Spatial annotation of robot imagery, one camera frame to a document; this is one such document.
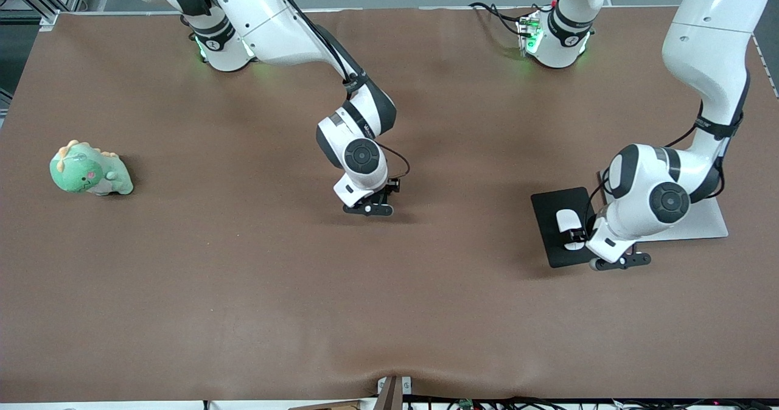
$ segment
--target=round black joint cap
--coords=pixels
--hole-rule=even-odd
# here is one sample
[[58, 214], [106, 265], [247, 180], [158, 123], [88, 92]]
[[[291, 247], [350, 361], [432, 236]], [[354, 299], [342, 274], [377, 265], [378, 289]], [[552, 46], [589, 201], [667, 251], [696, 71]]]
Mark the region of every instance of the round black joint cap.
[[652, 189], [649, 195], [649, 206], [660, 222], [676, 223], [690, 209], [690, 196], [679, 184], [664, 182]]
[[343, 160], [352, 171], [371, 174], [379, 167], [379, 147], [367, 138], [354, 139], [346, 146]]

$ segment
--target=brown table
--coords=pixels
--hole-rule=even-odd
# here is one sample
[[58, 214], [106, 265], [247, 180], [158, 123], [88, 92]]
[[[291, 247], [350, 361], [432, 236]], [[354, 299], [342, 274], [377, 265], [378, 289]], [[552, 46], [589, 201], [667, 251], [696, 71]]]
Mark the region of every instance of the brown table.
[[[756, 49], [720, 199], [731, 236], [654, 262], [551, 269], [532, 193], [595, 185], [698, 97], [660, 59], [673, 9], [606, 9], [542, 69], [482, 11], [314, 14], [398, 105], [396, 216], [348, 216], [314, 140], [325, 64], [220, 74], [176, 16], [66, 16], [0, 132], [3, 401], [420, 394], [779, 395], [777, 100]], [[70, 139], [126, 159], [131, 196], [58, 190]], [[390, 159], [393, 171], [402, 164]]]

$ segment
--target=green plush toy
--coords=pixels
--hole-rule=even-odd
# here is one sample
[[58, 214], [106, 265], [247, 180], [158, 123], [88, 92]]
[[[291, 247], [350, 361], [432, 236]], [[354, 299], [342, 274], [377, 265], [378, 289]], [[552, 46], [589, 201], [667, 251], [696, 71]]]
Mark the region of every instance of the green plush toy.
[[54, 183], [68, 193], [108, 196], [133, 191], [133, 182], [119, 156], [75, 139], [59, 149], [49, 163], [49, 171]]

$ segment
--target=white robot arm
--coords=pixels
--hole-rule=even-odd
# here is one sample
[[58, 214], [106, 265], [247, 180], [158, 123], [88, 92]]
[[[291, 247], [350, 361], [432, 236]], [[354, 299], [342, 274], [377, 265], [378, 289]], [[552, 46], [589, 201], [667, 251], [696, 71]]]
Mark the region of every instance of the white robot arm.
[[[686, 150], [632, 144], [614, 157], [605, 184], [615, 201], [596, 214], [587, 235], [587, 248], [600, 257], [593, 267], [600, 260], [618, 263], [642, 237], [673, 227], [690, 205], [724, 185], [722, 161], [742, 122], [749, 89], [746, 48], [766, 3], [682, 1], [665, 38], [663, 60], [701, 96], [693, 143]], [[559, 0], [548, 13], [535, 13], [542, 22], [526, 52], [546, 66], [569, 66], [584, 50], [581, 41], [601, 6], [602, 0]]]
[[388, 179], [384, 152], [374, 141], [391, 129], [396, 109], [346, 49], [325, 28], [314, 25], [294, 0], [144, 0], [166, 2], [183, 14], [206, 61], [220, 71], [242, 69], [251, 59], [267, 64], [325, 61], [343, 78], [347, 100], [316, 129], [328, 160], [345, 174], [334, 191], [347, 212], [390, 215], [386, 195], [397, 191]]

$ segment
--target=stuffed dinosaur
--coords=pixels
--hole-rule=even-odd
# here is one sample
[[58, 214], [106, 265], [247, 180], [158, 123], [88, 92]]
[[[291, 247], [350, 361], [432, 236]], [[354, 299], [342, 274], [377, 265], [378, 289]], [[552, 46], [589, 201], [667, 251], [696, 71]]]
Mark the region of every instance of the stuffed dinosaur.
[[75, 139], [59, 149], [49, 163], [49, 171], [54, 183], [68, 193], [108, 196], [133, 191], [133, 182], [119, 156]]

